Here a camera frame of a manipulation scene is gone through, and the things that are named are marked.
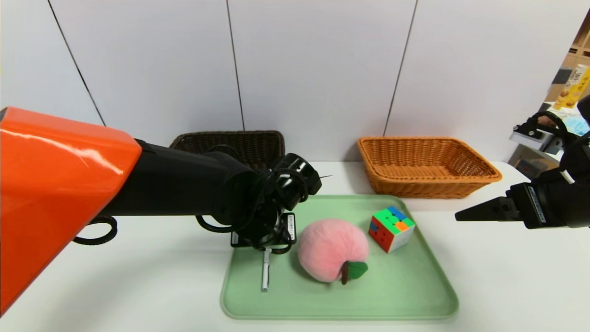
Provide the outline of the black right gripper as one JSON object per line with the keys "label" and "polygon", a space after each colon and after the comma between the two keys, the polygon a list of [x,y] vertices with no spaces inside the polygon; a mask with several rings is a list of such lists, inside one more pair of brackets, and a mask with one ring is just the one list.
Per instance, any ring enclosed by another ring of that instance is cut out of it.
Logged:
{"label": "black right gripper", "polygon": [[539,176],[513,185],[507,196],[456,212],[455,220],[523,221],[527,229],[589,227],[589,177],[571,184],[563,176]]}

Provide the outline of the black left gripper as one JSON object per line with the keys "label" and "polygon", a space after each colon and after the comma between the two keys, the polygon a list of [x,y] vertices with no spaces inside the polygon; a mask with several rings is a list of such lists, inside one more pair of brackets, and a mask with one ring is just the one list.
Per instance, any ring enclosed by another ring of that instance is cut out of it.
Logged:
{"label": "black left gripper", "polygon": [[264,248],[284,248],[289,244],[295,244],[297,242],[296,234],[296,220],[295,213],[286,212],[283,213],[277,219],[273,231],[263,236],[260,240],[249,240],[240,236],[236,232],[230,233],[230,246],[232,248],[245,248],[245,247],[264,247]]}

